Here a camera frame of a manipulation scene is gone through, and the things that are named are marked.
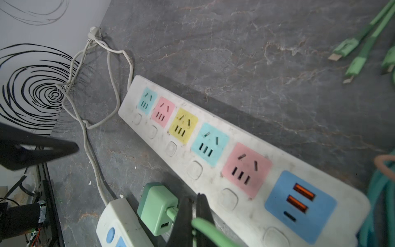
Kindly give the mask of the large multicolour power strip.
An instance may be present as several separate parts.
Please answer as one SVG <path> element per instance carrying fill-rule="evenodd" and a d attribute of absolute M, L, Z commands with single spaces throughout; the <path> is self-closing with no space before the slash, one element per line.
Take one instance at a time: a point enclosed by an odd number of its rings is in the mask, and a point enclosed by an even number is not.
<path fill-rule="evenodd" d="M 250 247 L 356 247 L 362 192 L 136 76 L 122 118 Z"/>

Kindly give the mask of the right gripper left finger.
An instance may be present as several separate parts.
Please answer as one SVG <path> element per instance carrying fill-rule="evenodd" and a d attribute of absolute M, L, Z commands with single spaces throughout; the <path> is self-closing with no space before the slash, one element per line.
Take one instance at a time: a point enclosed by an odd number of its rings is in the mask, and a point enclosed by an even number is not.
<path fill-rule="evenodd" d="M 192 200 L 183 198 L 175 218 L 175 224 L 170 234 L 167 247 L 193 247 L 192 234 Z"/>

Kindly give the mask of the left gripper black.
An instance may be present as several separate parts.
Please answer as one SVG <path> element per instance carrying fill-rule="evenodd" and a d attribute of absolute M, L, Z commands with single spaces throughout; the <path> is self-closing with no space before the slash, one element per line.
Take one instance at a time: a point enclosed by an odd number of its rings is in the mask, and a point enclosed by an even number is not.
<path fill-rule="evenodd" d="M 1 123 L 1 165 L 11 171 L 49 162 L 79 151 L 70 141 L 43 137 Z"/>

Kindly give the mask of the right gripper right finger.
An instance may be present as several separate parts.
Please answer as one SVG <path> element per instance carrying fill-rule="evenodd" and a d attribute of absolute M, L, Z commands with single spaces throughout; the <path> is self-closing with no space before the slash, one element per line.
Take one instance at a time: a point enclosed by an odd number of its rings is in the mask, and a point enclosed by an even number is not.
<path fill-rule="evenodd" d="M 199 193 L 196 202 L 196 220 L 200 220 L 203 225 L 196 230 L 196 243 L 198 247 L 215 247 L 215 243 L 205 234 L 209 232 L 212 225 L 215 226 L 211 209 L 207 197 Z"/>

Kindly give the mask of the green charger plug with cable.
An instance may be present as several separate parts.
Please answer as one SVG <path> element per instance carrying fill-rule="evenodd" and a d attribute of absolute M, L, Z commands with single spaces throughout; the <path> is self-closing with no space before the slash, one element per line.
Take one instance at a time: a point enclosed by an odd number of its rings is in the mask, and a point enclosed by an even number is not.
<path fill-rule="evenodd" d="M 196 202 L 197 197 L 192 200 L 192 234 L 193 247 L 197 247 L 196 230 L 203 223 L 196 220 Z M 148 183 L 144 187 L 143 195 L 138 206 L 138 216 L 145 226 L 154 236 L 162 235 L 172 231 L 175 224 L 175 218 L 179 211 L 180 202 L 178 198 L 161 183 Z M 216 247 L 237 247 L 234 241 L 227 237 L 216 225 L 205 234 L 216 245 Z"/>

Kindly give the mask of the small blue white power strip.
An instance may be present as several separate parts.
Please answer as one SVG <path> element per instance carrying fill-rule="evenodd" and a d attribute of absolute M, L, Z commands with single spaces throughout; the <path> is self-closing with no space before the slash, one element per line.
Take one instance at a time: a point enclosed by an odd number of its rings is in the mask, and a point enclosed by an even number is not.
<path fill-rule="evenodd" d="M 105 207 L 96 234 L 103 247 L 153 247 L 125 198 L 113 200 Z"/>

